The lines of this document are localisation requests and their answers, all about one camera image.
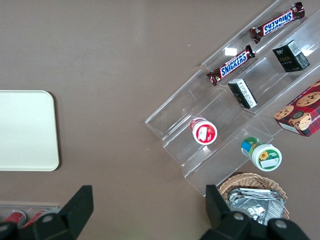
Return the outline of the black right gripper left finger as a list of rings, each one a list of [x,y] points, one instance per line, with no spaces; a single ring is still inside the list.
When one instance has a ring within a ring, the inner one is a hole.
[[[93,210],[93,188],[83,185],[59,212],[46,212],[24,228],[21,239],[76,240]]]

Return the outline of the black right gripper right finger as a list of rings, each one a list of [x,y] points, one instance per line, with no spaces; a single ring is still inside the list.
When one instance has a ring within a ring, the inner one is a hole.
[[[247,240],[251,219],[242,212],[231,211],[215,185],[206,186],[206,212],[212,228],[202,240]]]

